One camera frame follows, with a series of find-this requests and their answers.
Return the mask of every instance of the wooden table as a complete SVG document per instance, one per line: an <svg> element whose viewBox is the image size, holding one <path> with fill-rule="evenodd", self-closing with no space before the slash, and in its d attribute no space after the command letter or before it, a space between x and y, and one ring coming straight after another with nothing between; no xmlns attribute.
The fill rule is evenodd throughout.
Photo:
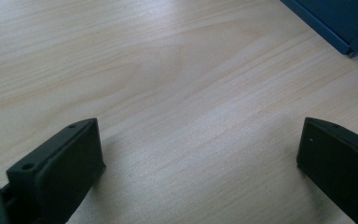
<svg viewBox="0 0 358 224"><path fill-rule="evenodd" d="M0 1L0 186L93 117L69 223L352 223L296 153L305 117L358 133L358 58L277 0Z"/></svg>

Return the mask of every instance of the light wood surface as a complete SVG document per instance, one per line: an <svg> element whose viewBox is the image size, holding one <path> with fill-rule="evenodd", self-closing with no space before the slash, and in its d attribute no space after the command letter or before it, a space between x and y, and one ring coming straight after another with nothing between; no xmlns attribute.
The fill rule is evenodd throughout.
<svg viewBox="0 0 358 224"><path fill-rule="evenodd" d="M305 117L358 133L358 58L277 0L0 1L0 186L93 117L69 223L352 223L296 153Z"/></svg>

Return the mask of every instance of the black plastic part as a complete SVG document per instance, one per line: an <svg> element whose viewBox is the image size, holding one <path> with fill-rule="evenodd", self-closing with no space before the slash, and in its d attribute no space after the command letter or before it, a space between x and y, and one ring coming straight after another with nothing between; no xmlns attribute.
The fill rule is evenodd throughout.
<svg viewBox="0 0 358 224"><path fill-rule="evenodd" d="M97 119L67 126L7 170L0 224L67 222L104 168Z"/></svg>
<svg viewBox="0 0 358 224"><path fill-rule="evenodd" d="M306 118L297 165L358 223L358 134L331 122Z"/></svg>

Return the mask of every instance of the table surface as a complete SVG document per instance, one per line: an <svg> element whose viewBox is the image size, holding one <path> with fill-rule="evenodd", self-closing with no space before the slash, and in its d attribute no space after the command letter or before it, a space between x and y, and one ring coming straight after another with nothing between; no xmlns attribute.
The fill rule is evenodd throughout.
<svg viewBox="0 0 358 224"><path fill-rule="evenodd" d="M358 58L277 0L0 1L0 186L99 121L69 223L352 223L296 168L305 117L358 133Z"/></svg>

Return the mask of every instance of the blue container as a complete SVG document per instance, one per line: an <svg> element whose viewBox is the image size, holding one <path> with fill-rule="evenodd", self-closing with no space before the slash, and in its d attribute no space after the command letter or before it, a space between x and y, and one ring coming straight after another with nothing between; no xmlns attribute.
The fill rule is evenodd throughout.
<svg viewBox="0 0 358 224"><path fill-rule="evenodd" d="M281 0L340 53L358 56L358 0Z"/></svg>

